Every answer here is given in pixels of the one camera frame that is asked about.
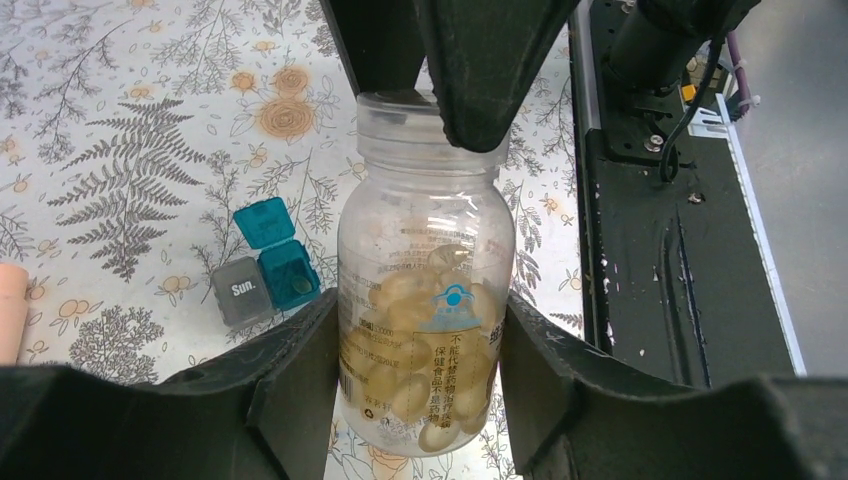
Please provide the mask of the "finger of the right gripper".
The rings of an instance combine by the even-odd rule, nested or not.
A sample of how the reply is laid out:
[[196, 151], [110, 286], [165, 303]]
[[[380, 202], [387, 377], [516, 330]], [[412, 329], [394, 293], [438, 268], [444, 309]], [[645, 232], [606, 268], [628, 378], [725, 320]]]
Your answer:
[[449, 142], [498, 147], [578, 4], [567, 0], [436, 0], [415, 4]]
[[354, 95], [415, 87], [425, 57], [412, 0], [321, 0]]

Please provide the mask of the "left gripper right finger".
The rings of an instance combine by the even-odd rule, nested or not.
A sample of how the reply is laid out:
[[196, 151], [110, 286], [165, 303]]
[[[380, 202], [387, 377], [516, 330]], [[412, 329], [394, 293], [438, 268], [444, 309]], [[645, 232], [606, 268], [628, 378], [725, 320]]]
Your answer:
[[527, 479], [843, 479], [847, 383], [759, 376], [712, 390], [638, 371], [508, 299], [501, 384]]

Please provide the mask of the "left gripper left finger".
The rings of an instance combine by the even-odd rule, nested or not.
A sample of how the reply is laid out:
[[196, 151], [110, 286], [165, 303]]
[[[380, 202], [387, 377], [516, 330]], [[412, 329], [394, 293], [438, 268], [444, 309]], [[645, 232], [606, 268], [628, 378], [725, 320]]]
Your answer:
[[337, 292], [161, 384], [1, 371], [5, 479], [320, 479], [337, 392]]

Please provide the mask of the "teal pill box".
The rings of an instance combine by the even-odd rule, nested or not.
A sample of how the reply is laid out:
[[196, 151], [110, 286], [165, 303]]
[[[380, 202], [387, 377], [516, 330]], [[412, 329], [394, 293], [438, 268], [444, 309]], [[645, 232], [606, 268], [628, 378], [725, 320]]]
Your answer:
[[321, 293], [321, 281], [284, 201], [273, 197], [237, 210], [233, 220], [256, 257], [213, 270], [210, 280], [223, 324], [233, 331], [305, 305]]

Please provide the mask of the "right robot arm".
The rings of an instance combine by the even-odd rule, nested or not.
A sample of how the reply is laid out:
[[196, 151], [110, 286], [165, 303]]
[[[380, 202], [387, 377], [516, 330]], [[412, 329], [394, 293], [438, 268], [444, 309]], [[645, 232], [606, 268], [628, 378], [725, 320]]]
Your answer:
[[[624, 87], [675, 82], [706, 41], [722, 41], [749, 1], [640, 1], [617, 28], [608, 67]], [[506, 135], [574, 1], [325, 1], [355, 94], [406, 90], [427, 65], [448, 141], [492, 151]]]

